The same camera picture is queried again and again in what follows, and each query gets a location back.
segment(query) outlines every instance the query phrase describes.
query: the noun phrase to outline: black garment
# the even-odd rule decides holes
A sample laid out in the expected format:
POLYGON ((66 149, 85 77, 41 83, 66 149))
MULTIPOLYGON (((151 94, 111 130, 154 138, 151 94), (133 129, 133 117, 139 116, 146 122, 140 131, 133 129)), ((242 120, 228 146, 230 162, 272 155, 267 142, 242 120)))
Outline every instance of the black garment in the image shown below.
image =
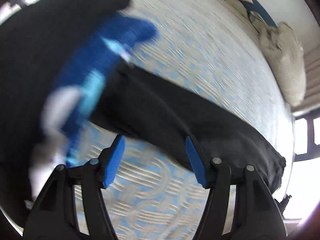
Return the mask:
POLYGON ((99 23, 130 0, 41 0, 0 26, 0 206, 21 227, 30 152, 55 77, 99 23))
POLYGON ((219 157, 239 168, 254 165, 272 193, 281 185, 285 159, 257 130, 214 103, 138 67, 123 63, 108 81, 91 121, 148 141, 189 170, 185 141, 194 135, 208 173, 210 160, 219 157))

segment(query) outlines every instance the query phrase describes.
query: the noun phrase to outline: bed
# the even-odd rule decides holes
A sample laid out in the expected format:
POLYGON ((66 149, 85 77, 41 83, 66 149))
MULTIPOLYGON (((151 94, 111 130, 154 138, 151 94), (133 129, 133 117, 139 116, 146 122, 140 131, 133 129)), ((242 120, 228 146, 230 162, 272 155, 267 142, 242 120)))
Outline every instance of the bed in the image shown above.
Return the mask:
MULTIPOLYGON (((151 20, 159 34, 136 48, 133 61, 227 109, 257 129, 286 158, 284 197, 293 156, 293 126, 258 33, 224 0, 133 0, 124 14, 151 20)), ((82 133, 79 164, 97 157, 116 134, 89 124, 82 133)), ((231 187, 224 233, 233 219, 231 187)), ((144 141, 126 138, 115 181, 102 192, 116 234, 123 239, 191 239, 199 225, 208 190, 194 174, 144 141)), ((80 229, 87 232, 76 188, 80 229)))

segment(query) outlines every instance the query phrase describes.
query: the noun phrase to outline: brown curtain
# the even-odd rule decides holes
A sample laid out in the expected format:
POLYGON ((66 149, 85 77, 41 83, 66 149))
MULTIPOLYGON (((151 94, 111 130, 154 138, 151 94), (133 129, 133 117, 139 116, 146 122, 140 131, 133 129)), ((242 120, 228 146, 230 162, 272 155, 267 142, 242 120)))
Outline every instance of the brown curtain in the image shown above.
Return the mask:
POLYGON ((320 107, 320 46, 304 56, 307 90, 301 105, 293 107, 295 115, 301 115, 320 107))

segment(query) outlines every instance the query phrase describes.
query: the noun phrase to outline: white wall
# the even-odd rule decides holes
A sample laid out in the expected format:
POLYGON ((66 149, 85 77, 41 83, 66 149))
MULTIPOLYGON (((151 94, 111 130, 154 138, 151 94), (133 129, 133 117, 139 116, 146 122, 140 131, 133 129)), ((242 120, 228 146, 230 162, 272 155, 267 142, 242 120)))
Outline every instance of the white wall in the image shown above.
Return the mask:
POLYGON ((278 24, 287 22, 305 54, 320 45, 320 27, 304 0, 258 0, 278 24))

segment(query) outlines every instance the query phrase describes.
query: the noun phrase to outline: window pane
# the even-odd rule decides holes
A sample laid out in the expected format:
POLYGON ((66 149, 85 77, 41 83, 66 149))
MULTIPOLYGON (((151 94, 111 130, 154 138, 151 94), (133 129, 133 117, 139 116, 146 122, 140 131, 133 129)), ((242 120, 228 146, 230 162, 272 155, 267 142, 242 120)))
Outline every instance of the window pane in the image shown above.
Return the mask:
POLYGON ((313 126, 315 128, 315 144, 320 144, 320 117, 313 120, 313 126))
POLYGON ((302 118, 294 122, 294 153, 304 154, 307 153, 308 148, 308 128, 307 120, 302 118))
POLYGON ((320 158, 294 162, 287 189, 291 195, 286 209, 285 218, 306 218, 320 200, 320 158))

